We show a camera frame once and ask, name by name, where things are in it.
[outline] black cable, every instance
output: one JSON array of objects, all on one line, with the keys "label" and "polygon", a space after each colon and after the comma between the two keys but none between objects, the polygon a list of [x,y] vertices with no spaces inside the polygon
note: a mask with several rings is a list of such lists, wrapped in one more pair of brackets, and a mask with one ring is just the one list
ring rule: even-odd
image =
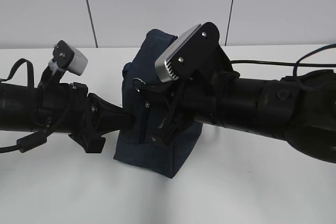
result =
[{"label": "black cable", "polygon": [[0,153],[14,152],[14,151],[18,151],[21,148],[22,147],[20,144],[8,146],[8,147],[0,147]]},{"label": "black cable", "polygon": [[317,91],[317,90],[322,89],[324,86],[326,86],[328,84],[336,83],[335,81],[332,81],[332,82],[327,82],[327,83],[318,85],[316,87],[310,87],[310,86],[307,86],[307,85],[303,84],[298,77],[298,67],[300,66],[301,61],[303,61],[304,59],[307,59],[308,57],[310,57],[314,54],[317,54],[318,52],[321,52],[321,51],[324,51],[324,50],[327,50],[327,49],[331,49],[331,48],[336,48],[336,44],[330,44],[330,45],[326,45],[324,47],[318,48],[318,49],[314,50],[313,52],[310,52],[310,53],[306,54],[305,56],[301,57],[297,62],[295,62],[295,65],[294,65],[294,68],[293,68],[293,77],[294,77],[295,82],[299,85],[299,87],[301,89],[306,90],[306,91]]},{"label": "black cable", "polygon": [[[231,64],[260,64],[260,65],[275,65],[294,67],[296,63],[280,62],[280,61],[262,61],[262,60],[232,60]],[[319,64],[319,63],[299,63],[299,67],[310,68],[336,68],[336,64]]]},{"label": "black cable", "polygon": [[68,104],[65,107],[65,109],[63,110],[62,115],[59,117],[59,119],[56,121],[55,124],[53,124],[46,132],[47,136],[50,136],[60,125],[61,123],[64,121],[65,117],[67,116],[67,114],[69,113],[70,109],[71,109],[71,105],[72,105],[72,100],[73,100],[73,93],[72,93],[72,86],[66,83],[61,83],[61,86],[66,86],[68,88]]}]

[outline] black strap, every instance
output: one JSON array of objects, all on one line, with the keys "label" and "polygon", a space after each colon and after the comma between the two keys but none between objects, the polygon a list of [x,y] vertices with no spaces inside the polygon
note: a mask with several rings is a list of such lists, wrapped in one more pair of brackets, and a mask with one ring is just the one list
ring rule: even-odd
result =
[{"label": "black strap", "polygon": [[24,63],[27,63],[27,87],[28,87],[28,91],[29,91],[29,104],[30,104],[29,114],[30,114],[30,118],[36,124],[41,125],[35,120],[35,117],[34,117],[34,67],[33,67],[33,64],[29,60],[26,60],[24,58],[19,59],[12,66],[8,77],[6,79],[0,79],[0,83],[11,80],[13,78],[14,74],[16,73],[16,71],[18,70],[18,68]]}]

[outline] white table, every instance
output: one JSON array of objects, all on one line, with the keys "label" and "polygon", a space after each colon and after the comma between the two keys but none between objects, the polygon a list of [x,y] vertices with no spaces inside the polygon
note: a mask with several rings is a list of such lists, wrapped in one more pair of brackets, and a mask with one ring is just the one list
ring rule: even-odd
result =
[{"label": "white table", "polygon": [[[294,62],[311,46],[227,47],[230,59]],[[121,104],[121,70],[137,48],[82,49],[89,64],[81,82]],[[0,50],[0,77],[19,58],[31,60],[36,83],[50,49]],[[335,62],[334,51],[313,62]],[[236,65],[243,78],[279,79],[291,68]],[[26,84],[20,69],[11,83]],[[1,146],[26,135],[0,132]],[[286,142],[204,126],[190,157],[169,179],[113,160],[118,133],[100,155],[86,154],[67,135],[25,154],[0,154],[0,222],[10,223],[336,223],[336,165],[305,156]]]}]

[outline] screw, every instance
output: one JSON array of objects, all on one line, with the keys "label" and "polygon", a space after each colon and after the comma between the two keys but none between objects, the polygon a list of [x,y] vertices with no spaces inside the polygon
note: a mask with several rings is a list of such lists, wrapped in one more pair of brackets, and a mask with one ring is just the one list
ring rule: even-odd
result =
[{"label": "screw", "polygon": [[51,124],[51,118],[48,118],[48,119],[47,119],[47,122],[46,122],[46,126],[47,126],[47,128],[50,127],[50,124]]},{"label": "screw", "polygon": [[277,94],[280,101],[285,101],[287,98],[290,97],[290,92],[288,90],[282,89]]}]

